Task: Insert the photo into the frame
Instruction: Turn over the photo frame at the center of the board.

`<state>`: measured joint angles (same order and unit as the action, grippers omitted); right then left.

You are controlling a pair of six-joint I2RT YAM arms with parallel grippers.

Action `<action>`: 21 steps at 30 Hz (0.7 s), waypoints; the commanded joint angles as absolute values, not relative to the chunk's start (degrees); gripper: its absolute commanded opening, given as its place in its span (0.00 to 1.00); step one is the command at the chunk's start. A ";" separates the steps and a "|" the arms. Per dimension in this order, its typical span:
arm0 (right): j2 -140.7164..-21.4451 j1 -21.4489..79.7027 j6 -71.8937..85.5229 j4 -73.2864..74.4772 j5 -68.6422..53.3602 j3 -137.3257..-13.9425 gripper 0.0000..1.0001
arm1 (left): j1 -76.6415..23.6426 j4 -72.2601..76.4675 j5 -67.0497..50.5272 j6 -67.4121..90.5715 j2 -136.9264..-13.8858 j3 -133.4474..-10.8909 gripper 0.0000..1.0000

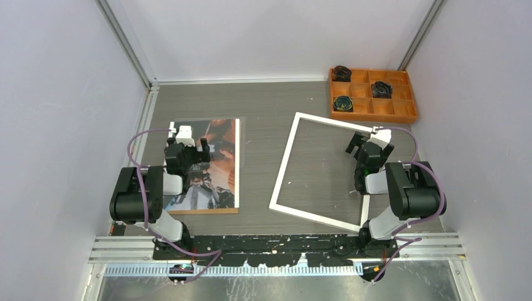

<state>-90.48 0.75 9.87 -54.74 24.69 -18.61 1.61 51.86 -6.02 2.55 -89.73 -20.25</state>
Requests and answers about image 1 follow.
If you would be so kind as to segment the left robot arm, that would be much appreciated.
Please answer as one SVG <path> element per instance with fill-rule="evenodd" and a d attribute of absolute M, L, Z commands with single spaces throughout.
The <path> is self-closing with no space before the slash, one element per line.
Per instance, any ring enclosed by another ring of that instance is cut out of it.
<path fill-rule="evenodd" d="M 193 249 L 193 239 L 186 225 L 164 210 L 165 196 L 184 196 L 188 192 L 188 174 L 195 164 L 210 162 L 206 138 L 195 145 L 170 140 L 164 149 L 165 165 L 121 169 L 110 200 L 110 217 L 149 230 L 155 245 L 168 250 L 178 260 L 186 259 Z"/>

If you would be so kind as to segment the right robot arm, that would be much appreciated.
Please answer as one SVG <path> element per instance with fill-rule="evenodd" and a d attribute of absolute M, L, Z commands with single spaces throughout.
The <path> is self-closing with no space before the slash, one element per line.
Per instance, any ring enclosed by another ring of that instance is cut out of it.
<path fill-rule="evenodd" d="M 390 248 L 395 236 L 411 224 L 442 215 L 446 210 L 434 172 L 427 161 L 403 164 L 387 160 L 394 150 L 388 129 L 370 136 L 355 132 L 346 147 L 353 154 L 354 187 L 362 197 L 387 195 L 388 207 L 365 221 L 358 233 L 358 251 L 366 257 Z"/>

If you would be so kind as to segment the white wooden picture frame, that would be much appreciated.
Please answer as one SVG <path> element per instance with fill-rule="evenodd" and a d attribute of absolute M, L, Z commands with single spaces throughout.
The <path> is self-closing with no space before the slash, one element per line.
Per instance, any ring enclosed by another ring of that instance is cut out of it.
<path fill-rule="evenodd" d="M 356 233 L 387 206 L 384 195 L 362 196 L 354 186 L 356 161 L 345 150 L 368 122 L 345 122 L 297 112 L 270 198 L 269 210 L 304 223 L 311 233 Z"/>

